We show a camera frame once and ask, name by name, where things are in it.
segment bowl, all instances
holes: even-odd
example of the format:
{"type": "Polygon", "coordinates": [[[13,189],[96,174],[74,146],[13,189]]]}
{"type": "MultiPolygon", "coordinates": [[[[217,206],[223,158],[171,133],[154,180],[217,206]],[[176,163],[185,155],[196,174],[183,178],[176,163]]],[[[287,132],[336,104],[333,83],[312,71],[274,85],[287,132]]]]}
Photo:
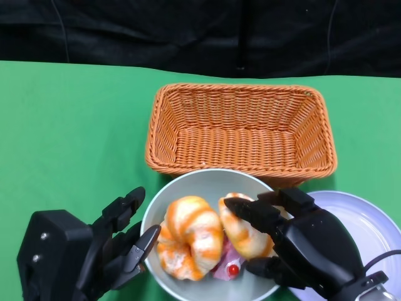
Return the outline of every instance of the bowl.
{"type": "MultiPolygon", "coordinates": [[[[265,183],[242,172],[228,169],[190,172],[170,182],[153,198],[143,217],[141,234],[150,226],[160,224],[169,204],[181,197],[200,196],[218,212],[218,200],[227,193],[244,193],[256,199],[257,194],[271,190],[265,183]]],[[[177,280],[164,272],[155,248],[145,264],[159,285],[181,301],[259,301],[278,289],[272,280],[257,277],[244,269],[235,280],[228,282],[211,275],[198,282],[177,280]]]]}

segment basket rim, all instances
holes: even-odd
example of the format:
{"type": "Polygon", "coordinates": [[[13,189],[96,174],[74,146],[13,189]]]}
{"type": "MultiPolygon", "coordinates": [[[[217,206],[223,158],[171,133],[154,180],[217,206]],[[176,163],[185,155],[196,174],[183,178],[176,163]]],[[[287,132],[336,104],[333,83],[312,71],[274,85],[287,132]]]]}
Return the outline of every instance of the basket rim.
{"type": "Polygon", "coordinates": [[[146,163],[153,170],[166,173],[166,174],[185,174],[199,169],[233,169],[236,171],[246,172],[252,176],[272,176],[272,177],[326,177],[332,174],[337,166],[338,159],[336,155],[333,132],[330,127],[330,120],[328,116],[327,107],[325,105],[325,100],[322,94],[315,88],[303,86],[303,85],[262,85],[262,84],[225,84],[225,83],[171,83],[161,87],[156,96],[155,103],[152,110],[152,115],[149,123],[148,137],[145,150],[145,160],[146,163]],[[316,104],[319,110],[319,122],[322,125],[324,131],[324,142],[326,147],[326,155],[328,162],[326,165],[321,167],[285,167],[285,166],[238,166],[238,165],[208,165],[208,164],[178,164],[173,162],[163,162],[155,155],[155,139],[156,139],[156,128],[159,124],[157,116],[159,116],[159,111],[161,104],[166,93],[171,90],[176,90],[186,87],[197,87],[203,90],[220,90],[222,88],[227,89],[238,89],[238,88],[260,88],[262,90],[298,90],[300,92],[309,92],[315,96],[316,104]]]}

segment white plate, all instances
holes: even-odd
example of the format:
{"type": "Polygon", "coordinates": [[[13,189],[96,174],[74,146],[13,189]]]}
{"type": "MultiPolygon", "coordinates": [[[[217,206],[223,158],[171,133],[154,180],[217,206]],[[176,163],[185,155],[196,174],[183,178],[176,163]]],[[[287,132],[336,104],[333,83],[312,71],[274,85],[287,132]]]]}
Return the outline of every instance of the white plate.
{"type": "MultiPolygon", "coordinates": [[[[359,248],[364,265],[387,251],[401,249],[400,229],[375,205],[339,191],[316,191],[309,195],[314,197],[319,207],[333,213],[345,225],[359,248]]],[[[401,256],[382,260],[369,273],[380,270],[389,278],[384,287],[393,295],[401,297],[401,256]]],[[[324,300],[311,288],[290,290],[302,301],[324,300]]]]}

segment black cloth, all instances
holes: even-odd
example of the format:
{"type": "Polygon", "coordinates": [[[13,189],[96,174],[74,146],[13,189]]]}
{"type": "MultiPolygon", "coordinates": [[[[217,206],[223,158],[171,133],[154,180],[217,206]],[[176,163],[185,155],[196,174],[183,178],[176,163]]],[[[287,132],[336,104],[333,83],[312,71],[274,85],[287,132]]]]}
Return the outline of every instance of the black cloth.
{"type": "MultiPolygon", "coordinates": [[[[217,77],[325,73],[335,0],[244,1],[246,7],[242,0],[55,0],[72,63],[217,77]]],[[[401,77],[401,2],[337,1],[327,74],[401,77]]],[[[66,60],[50,0],[0,0],[0,60],[66,60]]]]}

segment green tablecloth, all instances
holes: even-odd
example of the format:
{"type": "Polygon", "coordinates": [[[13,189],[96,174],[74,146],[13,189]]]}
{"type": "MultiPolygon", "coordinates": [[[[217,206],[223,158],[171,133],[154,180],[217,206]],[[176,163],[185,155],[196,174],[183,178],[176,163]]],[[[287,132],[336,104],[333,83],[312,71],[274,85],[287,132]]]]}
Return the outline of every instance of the green tablecloth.
{"type": "MultiPolygon", "coordinates": [[[[21,300],[16,255],[33,211],[67,209],[91,223],[117,196],[168,181],[144,161],[156,91],[167,83],[299,84],[326,99],[338,170],[303,189],[336,189],[381,207],[401,225],[401,80],[311,77],[232,80],[142,68],[0,62],[0,283],[21,300]]],[[[149,274],[102,300],[171,300],[149,274]]],[[[286,290],[272,301],[295,300],[286,290]]]]}

